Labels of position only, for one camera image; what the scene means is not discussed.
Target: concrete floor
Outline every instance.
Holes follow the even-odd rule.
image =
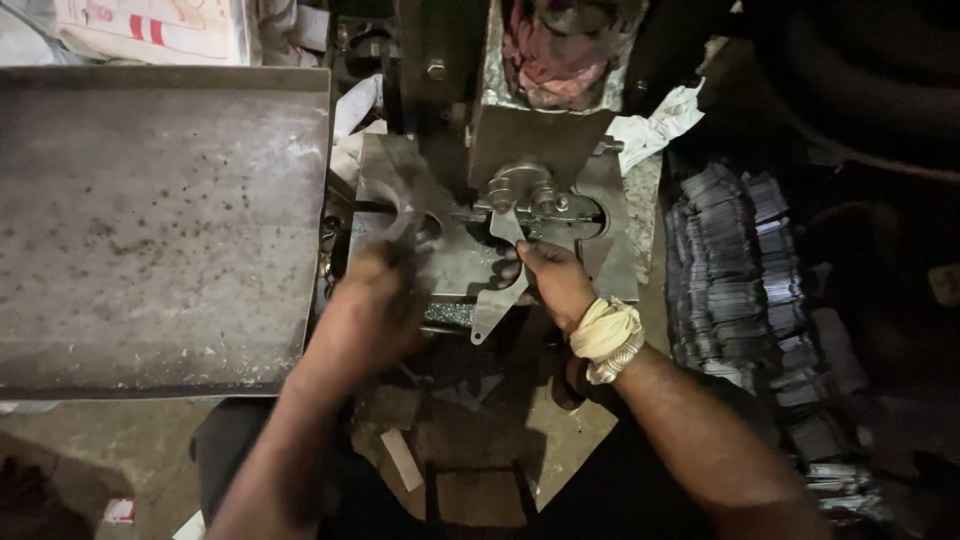
[[[649,284],[640,287],[638,309],[647,340],[667,351],[663,245],[658,219]],[[529,362],[536,364],[535,359]],[[537,505],[543,507],[615,422],[595,404],[587,403],[574,413],[554,406],[547,395],[546,375],[536,369],[527,379],[510,375],[479,412],[420,393],[416,418],[406,435],[420,466],[430,459],[444,467],[476,469],[509,466],[518,459],[538,487]],[[372,388],[365,395],[376,393]],[[187,444],[212,405],[187,400],[75,402],[44,413],[9,414],[0,417],[0,456],[21,456],[50,475],[64,502],[97,524],[97,538],[170,538],[199,509],[197,471],[187,456]],[[375,414],[358,414],[354,446],[377,466],[411,513],[422,517],[423,487],[412,493],[403,489],[379,441],[387,427]],[[470,475],[440,478],[442,516],[466,525],[519,525],[522,515],[516,502],[489,495],[507,493],[504,481],[513,483],[500,478],[494,479],[496,485],[488,485]],[[111,497],[136,497],[132,526],[100,525]]]

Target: bracelet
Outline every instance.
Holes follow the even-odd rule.
[[[616,298],[595,300],[570,335],[573,354],[592,361],[587,369],[587,380],[592,384],[616,379],[643,343],[639,314]]]

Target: metal bracket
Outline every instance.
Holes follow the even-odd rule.
[[[526,240],[516,212],[509,209],[505,212],[495,211],[490,218],[490,234],[503,238],[513,245],[520,240]],[[490,332],[507,314],[507,311],[516,304],[520,295],[527,290],[530,282],[527,280],[526,268],[521,267],[514,284],[503,290],[482,290],[477,294],[477,305],[473,312],[473,328],[470,330],[470,342],[479,345],[487,339]]]

